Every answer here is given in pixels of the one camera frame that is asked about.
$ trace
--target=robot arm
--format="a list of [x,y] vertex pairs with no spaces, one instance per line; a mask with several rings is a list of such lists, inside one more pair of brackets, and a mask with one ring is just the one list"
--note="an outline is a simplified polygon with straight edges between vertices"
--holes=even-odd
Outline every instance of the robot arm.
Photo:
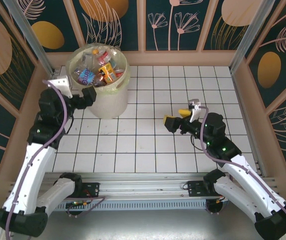
[[[83,89],[83,97],[72,95],[67,77],[50,80],[49,82],[62,93],[67,107],[67,118],[72,117],[75,109],[85,109],[96,100],[96,92],[93,87]],[[63,106],[52,88],[48,88],[41,93],[39,107],[40,112],[30,129],[23,166],[10,196],[4,203],[3,208],[0,208],[0,227],[3,229],[6,227],[6,221],[18,185],[31,157],[58,132],[63,124]],[[29,166],[15,203],[9,226],[10,231],[38,237],[44,231],[48,217],[57,205],[68,196],[77,197],[80,195],[82,191],[81,176],[74,173],[64,173],[44,195],[37,199],[47,165],[51,158],[55,157],[55,152],[64,134],[65,131],[63,130],[48,147],[40,151]]]
[[[165,116],[165,127],[172,133],[178,129],[181,134],[190,133],[201,139],[201,122],[195,119],[199,116],[200,102],[197,99],[189,101],[189,108],[180,110],[180,117]],[[238,206],[254,222],[258,233],[265,240],[276,240],[286,234],[286,201],[280,197],[257,175],[250,167],[238,147],[225,136],[226,125],[223,117],[216,113],[209,113],[204,119],[203,141],[206,151],[218,165],[233,176],[241,185],[236,186],[220,170],[214,170],[204,177],[204,184],[209,192],[216,192],[225,196]]]

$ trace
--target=white tiled floor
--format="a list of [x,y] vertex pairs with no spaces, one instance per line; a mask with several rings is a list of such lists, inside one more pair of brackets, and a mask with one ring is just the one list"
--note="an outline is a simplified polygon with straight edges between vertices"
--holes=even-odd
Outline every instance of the white tiled floor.
[[[204,173],[217,168],[191,145],[189,135],[172,134],[163,124],[164,115],[179,117],[178,110],[192,98],[223,116],[227,136],[256,170],[228,67],[131,66],[128,92],[129,104],[119,118],[98,119],[88,109],[76,110],[48,171]],[[200,148],[198,140],[195,145]]]

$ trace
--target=trash bin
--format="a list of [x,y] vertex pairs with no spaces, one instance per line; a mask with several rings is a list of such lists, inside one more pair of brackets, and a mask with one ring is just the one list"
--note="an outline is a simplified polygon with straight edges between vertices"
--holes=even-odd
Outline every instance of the trash bin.
[[[66,72],[68,76],[75,70],[77,61],[82,57],[83,53],[91,53],[94,48],[98,46],[111,47],[101,43],[92,43],[77,49],[71,54],[66,63]],[[130,68],[125,56],[117,49],[116,55],[113,56],[114,61],[119,68],[124,69],[124,74],[114,83],[107,86],[96,87],[97,93],[96,101],[89,108],[89,110],[100,119],[113,119],[121,115],[126,107],[128,101],[128,83],[130,79]],[[87,88],[85,85],[81,85],[77,82],[77,79],[72,79],[73,87],[77,88],[80,93],[83,88]]]

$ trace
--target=white plastic bin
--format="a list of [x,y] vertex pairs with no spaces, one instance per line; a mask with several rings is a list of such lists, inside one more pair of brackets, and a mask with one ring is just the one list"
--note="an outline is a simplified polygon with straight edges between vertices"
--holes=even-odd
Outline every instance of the white plastic bin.
[[[77,61],[82,57],[83,53],[91,53],[92,50],[98,46],[110,47],[100,43],[92,43],[73,52],[66,63],[67,74],[70,76],[75,70]],[[88,107],[89,110],[100,119],[117,118],[127,107],[127,88],[130,79],[130,68],[125,56],[117,49],[115,49],[115,51],[117,54],[113,56],[113,59],[121,69],[125,70],[124,74],[110,85],[96,87],[96,101],[91,107]],[[81,85],[77,82],[77,79],[73,79],[73,87],[81,92],[81,90],[87,86]]]

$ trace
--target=purple cable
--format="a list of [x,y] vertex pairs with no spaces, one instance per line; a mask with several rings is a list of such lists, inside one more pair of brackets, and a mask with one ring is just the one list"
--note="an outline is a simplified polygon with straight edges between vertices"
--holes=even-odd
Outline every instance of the purple cable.
[[64,101],[64,98],[63,98],[63,95],[61,94],[61,92],[49,81],[46,81],[46,80],[43,80],[43,83],[44,84],[47,84],[47,85],[50,85],[52,87],[52,89],[57,93],[60,101],[62,102],[62,105],[63,105],[63,109],[64,109],[64,119],[63,119],[63,123],[60,127],[60,129],[58,130],[58,132],[47,142],[45,143],[43,146],[41,146],[36,152],[35,154],[31,157],[31,159],[29,160],[26,168],[25,168],[25,171],[22,175],[22,178],[21,180],[19,181],[19,184],[18,184],[18,187],[17,187],[17,191],[15,193],[15,196],[14,196],[14,200],[13,200],[13,203],[12,203],[12,207],[9,211],[9,214],[8,214],[8,218],[7,218],[7,221],[6,221],[6,227],[5,227],[5,230],[6,230],[6,240],[10,240],[10,234],[9,234],[9,225],[10,225],[10,222],[11,222],[11,219],[12,219],[12,216],[13,216],[13,213],[14,213],[14,209],[15,209],[15,204],[17,202],[17,199],[18,199],[18,196],[19,196],[19,193],[22,189],[22,186],[23,186],[23,183],[24,183],[24,180],[26,178],[26,175],[28,173],[28,170],[30,168],[30,166],[32,165],[34,159],[36,158],[36,156],[43,150],[45,149],[46,147],[49,146],[49,144],[51,144],[58,136],[59,134],[61,134],[61,132],[63,131],[64,127],[65,127],[65,124],[67,122],[67,107],[66,107],[66,103]]
[[[210,154],[208,154],[208,152],[206,151],[205,149],[205,146],[204,146],[204,142],[203,142],[203,133],[204,133],[204,128],[205,128],[205,122],[206,122],[206,118],[207,118],[207,115],[208,115],[208,108],[207,107],[204,107],[204,106],[200,106],[201,109],[205,109],[206,110],[206,113],[205,113],[205,116],[204,116],[204,119],[203,119],[203,122],[202,122],[202,125],[201,125],[201,133],[200,133],[200,141],[201,141],[201,147],[202,147],[202,150],[203,152],[205,153],[205,155],[209,158],[209,159],[212,159],[214,162],[218,162],[218,163],[223,163],[223,164],[231,164],[231,165],[234,165],[234,166],[237,166],[239,167],[240,169],[244,170],[245,172],[247,171],[247,168],[243,167],[242,165],[240,164],[237,164],[237,163],[234,163],[234,162],[229,162],[229,161],[225,161],[225,160],[221,160],[221,159],[216,159],[214,157],[212,157]],[[254,178],[258,184],[267,192],[267,194],[269,195],[269,197],[283,210],[283,212],[286,214],[286,209],[276,200],[276,198],[273,196],[273,194],[267,189],[267,187],[265,187],[265,185],[263,183],[261,183],[261,181],[259,180],[259,178],[257,176],[255,176],[252,172],[248,172],[248,174]]]

